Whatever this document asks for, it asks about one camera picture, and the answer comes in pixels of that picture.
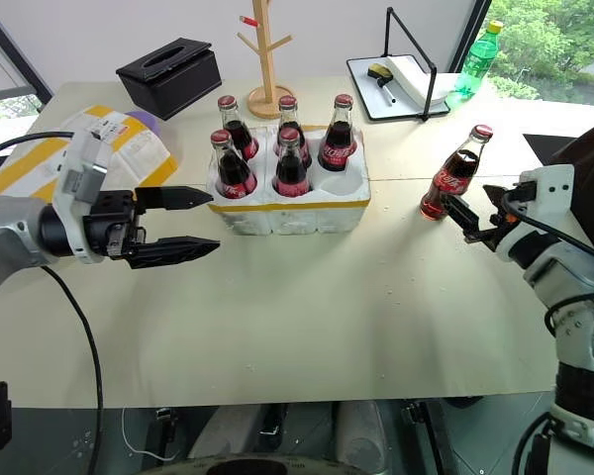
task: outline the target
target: table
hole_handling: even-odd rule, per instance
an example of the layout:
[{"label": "table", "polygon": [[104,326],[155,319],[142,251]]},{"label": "table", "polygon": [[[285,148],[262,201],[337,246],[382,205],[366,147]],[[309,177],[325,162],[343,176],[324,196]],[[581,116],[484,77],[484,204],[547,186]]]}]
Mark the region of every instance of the table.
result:
[{"label": "table", "polygon": [[[334,96],[352,91],[345,77],[289,84],[303,124],[325,124]],[[220,126],[217,98],[242,99],[254,85],[226,81],[162,124],[163,141],[182,158],[168,184],[202,186],[209,135]],[[90,320],[106,406],[550,389],[556,360],[545,308],[520,269],[481,244],[465,244],[450,220],[432,223],[418,212],[431,177],[475,123],[496,131],[466,195],[480,216],[492,212],[482,183],[510,186],[521,171],[540,166],[520,130],[535,120],[521,117],[520,107],[529,114],[536,108],[520,102],[483,90],[443,118],[378,125],[367,124],[356,105],[372,201],[352,233],[237,237],[207,207],[156,211],[143,219],[148,240],[190,235],[219,239],[221,248],[198,261],[144,270],[63,259],[54,268]],[[96,103],[135,108],[119,83],[66,84],[33,131],[56,128]],[[245,116],[251,126],[258,123]],[[594,121],[594,113],[586,116]],[[569,213],[563,229],[586,239]],[[81,326],[40,269],[0,288],[0,380],[9,382],[16,407],[95,406]]]}]

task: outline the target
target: bottle cap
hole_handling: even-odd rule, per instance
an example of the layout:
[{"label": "bottle cap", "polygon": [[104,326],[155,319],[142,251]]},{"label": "bottle cap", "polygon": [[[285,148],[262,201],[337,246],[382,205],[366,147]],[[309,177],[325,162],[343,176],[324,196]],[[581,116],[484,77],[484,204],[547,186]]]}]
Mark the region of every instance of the bottle cap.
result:
[{"label": "bottle cap", "polygon": [[281,96],[279,98],[279,110],[280,111],[290,111],[292,109],[297,108],[297,99],[293,96]]},{"label": "bottle cap", "polygon": [[353,102],[352,96],[349,94],[339,94],[335,98],[335,107],[351,108]]},{"label": "bottle cap", "polygon": [[233,109],[238,106],[238,101],[234,96],[222,96],[218,99],[218,107],[221,110]]},{"label": "bottle cap", "polygon": [[220,129],[211,135],[211,143],[213,145],[224,145],[225,143],[229,143],[230,140],[231,134],[224,129]]},{"label": "bottle cap", "polygon": [[292,127],[284,127],[279,133],[279,142],[284,145],[290,145],[299,141],[299,132]]},{"label": "bottle cap", "polygon": [[471,135],[476,139],[488,142],[491,140],[491,137],[493,137],[493,129],[491,129],[489,126],[479,124],[473,128]]},{"label": "bottle cap", "polygon": [[498,34],[498,33],[500,33],[502,31],[502,28],[504,28],[504,24],[502,22],[498,22],[497,20],[492,20],[488,24],[488,27],[486,28],[486,31],[488,33]]}]

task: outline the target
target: cola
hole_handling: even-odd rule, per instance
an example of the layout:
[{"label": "cola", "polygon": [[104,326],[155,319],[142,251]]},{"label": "cola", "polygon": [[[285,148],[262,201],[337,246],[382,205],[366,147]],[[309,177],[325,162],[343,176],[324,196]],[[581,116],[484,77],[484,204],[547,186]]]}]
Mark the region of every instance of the cola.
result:
[{"label": "cola", "polygon": [[238,101],[234,96],[222,96],[218,99],[218,108],[222,114],[222,127],[231,134],[234,145],[240,151],[243,159],[251,160],[259,144],[257,139],[250,134],[247,124],[240,117],[238,110]]},{"label": "cola", "polygon": [[310,191],[306,165],[301,157],[299,131],[285,127],[279,133],[280,155],[273,179],[275,191],[282,196],[295,198]]},{"label": "cola", "polygon": [[281,147],[279,135],[281,131],[285,128],[296,129],[299,133],[299,152],[301,154],[301,159],[304,161],[306,168],[308,168],[312,164],[313,159],[310,156],[310,150],[308,149],[308,143],[304,137],[304,131],[301,129],[299,120],[297,119],[297,99],[293,96],[282,96],[279,98],[278,105],[281,116],[279,117],[279,131],[277,132],[275,154],[279,155],[279,149]]},{"label": "cola", "polygon": [[434,176],[429,191],[420,202],[420,211],[430,220],[446,216],[441,197],[443,193],[463,195],[477,171],[484,146],[493,137],[493,130],[484,125],[475,126],[468,139],[449,158]]},{"label": "cola", "polygon": [[319,149],[319,163],[327,170],[345,170],[347,159],[356,151],[350,113],[352,104],[349,94],[335,98],[335,113]]},{"label": "cola", "polygon": [[257,179],[234,147],[231,134],[224,129],[214,132],[211,135],[211,145],[218,162],[220,194],[225,198],[237,200],[252,193],[257,186]]}]

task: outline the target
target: wooden stand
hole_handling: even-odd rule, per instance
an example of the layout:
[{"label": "wooden stand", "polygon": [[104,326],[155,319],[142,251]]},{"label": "wooden stand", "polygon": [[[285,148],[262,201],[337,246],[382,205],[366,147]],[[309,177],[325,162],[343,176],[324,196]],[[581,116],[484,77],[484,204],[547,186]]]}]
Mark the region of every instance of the wooden stand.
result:
[{"label": "wooden stand", "polygon": [[277,100],[286,94],[293,95],[293,92],[287,87],[278,86],[275,83],[272,51],[287,44],[293,38],[288,35],[275,43],[271,43],[270,25],[268,24],[268,4],[270,3],[270,0],[252,1],[254,17],[257,22],[257,46],[255,46],[242,33],[238,33],[238,38],[259,56],[263,85],[250,91],[250,94],[248,94],[247,105],[248,109],[255,116],[263,119],[276,119],[279,117]]}]

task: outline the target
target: white foam tray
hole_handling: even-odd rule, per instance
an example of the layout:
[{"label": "white foam tray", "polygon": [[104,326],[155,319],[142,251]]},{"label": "white foam tray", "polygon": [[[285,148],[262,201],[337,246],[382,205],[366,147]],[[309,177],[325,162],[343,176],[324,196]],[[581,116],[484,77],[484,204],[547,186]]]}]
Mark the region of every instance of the white foam tray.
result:
[{"label": "white foam tray", "polygon": [[328,171],[317,160],[325,128],[305,127],[305,137],[313,158],[308,168],[312,191],[288,198],[272,186],[278,157],[273,145],[277,127],[251,129],[259,141],[259,151],[248,161],[257,178],[257,187],[247,196],[230,200],[218,192],[218,164],[212,157],[207,175],[207,191],[214,197],[209,207],[218,213],[234,233],[240,235],[307,235],[345,233],[358,225],[370,199],[369,179],[360,131],[354,130],[356,151],[347,160],[345,171]]}]

